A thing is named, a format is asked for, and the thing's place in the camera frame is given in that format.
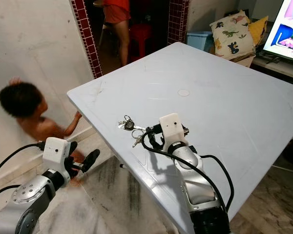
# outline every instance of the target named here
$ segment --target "black cable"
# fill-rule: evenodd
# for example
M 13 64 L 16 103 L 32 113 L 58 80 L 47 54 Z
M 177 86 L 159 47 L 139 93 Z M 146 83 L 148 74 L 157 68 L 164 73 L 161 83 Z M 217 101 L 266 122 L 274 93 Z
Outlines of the black cable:
M 19 151 L 22 151 L 23 149 L 26 149 L 26 148 L 29 148 L 31 146 L 37 146 L 37 147 L 41 147 L 43 145 L 44 142 L 40 142 L 40 143 L 36 143 L 36 144 L 29 144 L 29 145 L 25 145 L 21 148 L 19 148 L 18 150 L 14 151 L 12 154 L 10 154 L 10 156 L 8 156 L 5 160 L 3 160 L 1 163 L 0 163 L 0 168 L 11 158 L 13 157 L 14 155 L 16 155 Z
M 227 177 L 227 180 L 228 180 L 228 183 L 229 183 L 229 186 L 230 186 L 230 197 L 229 197 L 229 200 L 228 200 L 228 203 L 226 205 L 226 210 L 227 212 L 229 211 L 229 208 L 230 208 L 230 205 L 232 203 L 232 200 L 233 200 L 233 197 L 234 197 L 234 187 L 233 187 L 233 182 L 231 180 L 231 177 L 228 173 L 228 171 L 226 170 L 225 166 L 222 164 L 222 162 L 217 158 L 215 157 L 214 155 L 204 155 L 204 156 L 200 156 L 201 158 L 212 158 L 214 159 L 218 164 L 219 166 L 221 167 L 221 169 L 223 169 L 226 177 Z
M 19 186 L 20 186 L 20 184 L 6 186 L 6 187 L 0 189 L 0 193 L 2 193 L 2 192 L 5 191 L 5 190 L 8 190 L 8 189 L 18 188 Z
M 169 153 L 166 153 L 166 152 L 163 152 L 163 151 L 160 151 L 160 150 L 155 150 L 155 149 L 152 149 L 150 147 L 147 147 L 146 144 L 145 144 L 145 137 L 146 135 L 148 134 L 149 132 L 146 132 L 142 135 L 142 138 L 141 138 L 141 143 L 143 145 L 143 147 L 151 152 L 154 152 L 154 153 L 158 153 L 158 154 L 161 154 L 161 155 L 165 155 L 167 157 L 170 157 L 172 159 L 175 159 L 185 165 L 187 165 L 188 167 L 190 167 L 191 169 L 193 169 L 194 171 L 196 171 L 198 174 L 200 174 L 205 180 L 208 181 L 208 183 L 210 183 L 210 185 L 213 187 L 213 189 L 215 190 L 215 193 L 217 194 L 217 197 L 219 199 L 219 202 L 220 202 L 220 205 L 223 207 L 224 211 L 227 213 L 227 210 L 226 210 L 226 206 L 225 206 L 225 203 L 224 203 L 224 200 L 223 198 L 221 197 L 221 194 L 217 188 L 217 186 L 214 184 L 214 182 L 204 173 L 202 172 L 200 169 L 196 168 L 195 166 L 193 166 L 192 164 L 188 163 L 187 161 L 183 160 L 182 158 L 179 158 L 175 155 L 172 155 L 172 154 L 169 154 Z

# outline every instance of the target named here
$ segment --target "white wall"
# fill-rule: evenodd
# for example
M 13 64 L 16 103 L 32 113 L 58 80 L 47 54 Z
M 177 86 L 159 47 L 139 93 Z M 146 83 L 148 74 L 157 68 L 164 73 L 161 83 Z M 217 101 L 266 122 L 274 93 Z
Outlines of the white wall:
M 257 0 L 252 18 L 261 19 L 269 16 L 269 21 L 274 22 L 282 3 L 283 0 Z
M 240 0 L 238 8 L 249 9 L 250 18 L 269 16 L 269 21 L 274 22 L 282 3 L 283 0 Z
M 254 11 L 254 8 L 255 8 L 255 5 L 256 5 L 256 2 L 257 0 L 240 0 L 239 1 L 239 4 L 238 4 L 238 9 L 248 9 L 249 10 L 249 15 L 250 15 L 250 18 L 253 14 L 253 11 Z
M 93 76 L 69 0 L 0 0 L 0 89 L 12 76 L 37 85 L 49 104 L 46 116 L 63 126 L 70 123 L 76 109 L 66 92 Z M 88 126 L 83 119 L 76 131 Z M 0 162 L 30 142 L 0 107 Z M 33 149 L 15 156 L 0 174 L 37 153 Z
M 233 11 L 237 0 L 190 0 L 188 32 L 210 31 L 210 23 Z

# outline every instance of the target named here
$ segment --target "tv screen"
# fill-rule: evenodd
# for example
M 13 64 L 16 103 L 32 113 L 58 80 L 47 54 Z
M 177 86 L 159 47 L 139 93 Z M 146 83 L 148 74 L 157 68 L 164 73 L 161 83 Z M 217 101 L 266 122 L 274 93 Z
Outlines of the tv screen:
M 293 59 L 293 0 L 284 0 L 264 50 Z

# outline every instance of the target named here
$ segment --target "dinosaur print pillow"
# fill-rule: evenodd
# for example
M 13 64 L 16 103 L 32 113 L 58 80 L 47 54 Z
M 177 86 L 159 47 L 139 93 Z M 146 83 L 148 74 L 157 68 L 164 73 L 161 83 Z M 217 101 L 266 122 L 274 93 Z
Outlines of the dinosaur print pillow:
M 215 54 L 234 59 L 255 51 L 244 11 L 210 24 L 215 42 Z

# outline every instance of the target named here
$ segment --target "cushion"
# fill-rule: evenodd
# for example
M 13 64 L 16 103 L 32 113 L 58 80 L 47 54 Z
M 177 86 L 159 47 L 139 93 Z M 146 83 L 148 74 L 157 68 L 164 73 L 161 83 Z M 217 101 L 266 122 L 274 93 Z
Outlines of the cushion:
M 265 36 L 267 29 L 268 16 L 249 24 L 249 31 L 253 37 L 254 46 L 259 45 Z
M 233 59 L 254 52 L 248 25 L 248 17 L 244 11 L 211 23 L 215 54 L 224 59 Z

